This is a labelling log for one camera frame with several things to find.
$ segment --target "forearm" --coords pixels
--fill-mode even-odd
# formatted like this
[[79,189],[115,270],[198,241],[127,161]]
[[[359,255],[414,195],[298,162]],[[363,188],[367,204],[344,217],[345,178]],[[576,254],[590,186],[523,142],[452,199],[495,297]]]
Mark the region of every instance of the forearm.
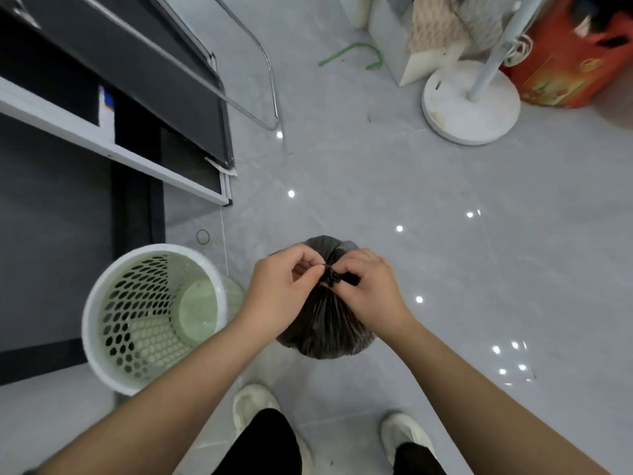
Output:
[[236,320],[80,435],[38,473],[171,475],[265,343]]
[[415,320],[385,338],[473,473],[607,473]]

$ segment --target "white cable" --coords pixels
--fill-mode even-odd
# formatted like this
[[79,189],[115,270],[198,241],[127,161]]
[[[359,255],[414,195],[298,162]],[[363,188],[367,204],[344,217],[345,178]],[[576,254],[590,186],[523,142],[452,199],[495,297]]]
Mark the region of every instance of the white cable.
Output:
[[534,47],[534,42],[524,33],[506,55],[503,61],[504,66],[514,66],[521,63],[530,54],[532,47]]

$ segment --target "white trash can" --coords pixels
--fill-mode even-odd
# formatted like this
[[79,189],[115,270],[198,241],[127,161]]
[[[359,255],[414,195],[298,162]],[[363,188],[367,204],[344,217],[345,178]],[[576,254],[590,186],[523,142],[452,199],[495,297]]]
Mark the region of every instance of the white trash can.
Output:
[[141,247],[92,287],[83,309],[83,349],[103,383],[132,396],[224,328],[243,300],[240,287],[197,251]]

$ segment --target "green string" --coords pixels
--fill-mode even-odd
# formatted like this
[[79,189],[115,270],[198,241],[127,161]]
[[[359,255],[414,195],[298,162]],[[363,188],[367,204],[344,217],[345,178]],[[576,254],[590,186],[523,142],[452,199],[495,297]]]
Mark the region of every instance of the green string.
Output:
[[334,55],[330,56],[329,58],[326,58],[323,61],[320,61],[318,63],[318,65],[319,66],[326,65],[329,62],[331,62],[332,60],[338,58],[339,56],[344,55],[345,53],[350,51],[352,48],[358,48],[358,47],[371,48],[372,50],[374,50],[376,52],[376,55],[378,55],[378,61],[376,63],[372,63],[372,64],[366,66],[365,67],[366,70],[377,70],[377,69],[379,69],[382,66],[382,53],[380,53],[380,51],[376,47],[371,46],[369,43],[361,43],[361,42],[352,43],[349,47],[344,48],[343,50],[336,52]]

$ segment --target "pant leg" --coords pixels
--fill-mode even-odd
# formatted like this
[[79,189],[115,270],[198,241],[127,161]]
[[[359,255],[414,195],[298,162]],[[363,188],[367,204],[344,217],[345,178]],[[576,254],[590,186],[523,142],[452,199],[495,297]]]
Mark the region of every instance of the pant leg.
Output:
[[446,475],[446,472],[427,447],[407,442],[396,450],[394,475]]
[[265,408],[235,440],[213,475],[301,475],[301,454],[281,412]]

